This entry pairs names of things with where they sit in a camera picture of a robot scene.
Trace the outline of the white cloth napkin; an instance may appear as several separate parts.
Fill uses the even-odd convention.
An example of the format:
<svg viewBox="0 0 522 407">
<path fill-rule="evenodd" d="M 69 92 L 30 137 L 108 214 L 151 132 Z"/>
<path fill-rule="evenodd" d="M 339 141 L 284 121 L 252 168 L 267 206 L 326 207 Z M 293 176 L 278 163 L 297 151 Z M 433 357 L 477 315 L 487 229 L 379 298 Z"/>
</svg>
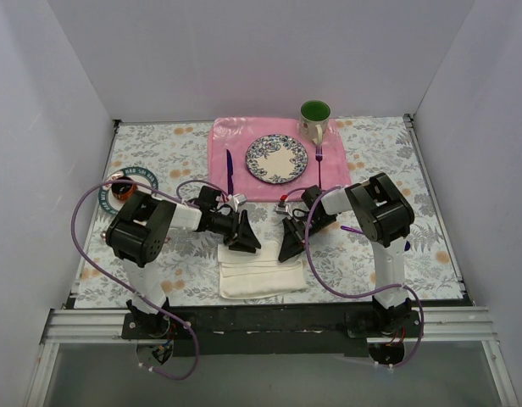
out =
<svg viewBox="0 0 522 407">
<path fill-rule="evenodd" d="M 231 300 L 268 298 L 307 288 L 298 256 L 280 262 L 277 241 L 261 243 L 255 254 L 218 246 L 219 295 Z"/>
</svg>

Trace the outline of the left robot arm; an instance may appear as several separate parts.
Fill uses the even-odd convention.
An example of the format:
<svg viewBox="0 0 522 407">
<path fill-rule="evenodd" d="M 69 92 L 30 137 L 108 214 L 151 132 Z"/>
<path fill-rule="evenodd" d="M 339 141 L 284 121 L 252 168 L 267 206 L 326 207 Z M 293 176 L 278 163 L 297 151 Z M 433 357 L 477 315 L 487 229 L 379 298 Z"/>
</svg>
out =
<svg viewBox="0 0 522 407">
<path fill-rule="evenodd" d="M 262 248 L 247 211 L 238 209 L 245 198 L 230 196 L 221 203 L 221 195 L 204 186 L 189 203 L 174 203 L 135 191 L 106 231 L 105 243 L 121 260 L 134 290 L 134 298 L 126 306 L 136 326 L 150 338 L 160 339 L 170 328 L 169 317 L 160 311 L 169 308 L 169 300 L 155 265 L 170 229 L 218 234 L 232 251 L 254 254 Z"/>
</svg>

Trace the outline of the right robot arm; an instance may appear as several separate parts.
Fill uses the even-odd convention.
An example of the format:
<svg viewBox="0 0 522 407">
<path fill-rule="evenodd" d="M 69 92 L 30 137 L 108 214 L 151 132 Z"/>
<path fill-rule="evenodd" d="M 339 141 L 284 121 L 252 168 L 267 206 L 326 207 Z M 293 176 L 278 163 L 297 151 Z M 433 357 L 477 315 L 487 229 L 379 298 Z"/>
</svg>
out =
<svg viewBox="0 0 522 407">
<path fill-rule="evenodd" d="M 283 241 L 278 260 L 283 263 L 308 247 L 312 235 L 336 222 L 339 214 L 352 211 L 372 247 L 375 259 L 375 290 L 369 294 L 373 310 L 358 318 L 358 325 L 392 337 L 402 330 L 411 314 L 411 299 L 404 288 L 404 252 L 407 249 L 414 211 L 391 178 L 381 172 L 367 181 L 322 191 L 312 185 L 303 189 L 301 200 L 308 212 L 282 220 Z"/>
</svg>

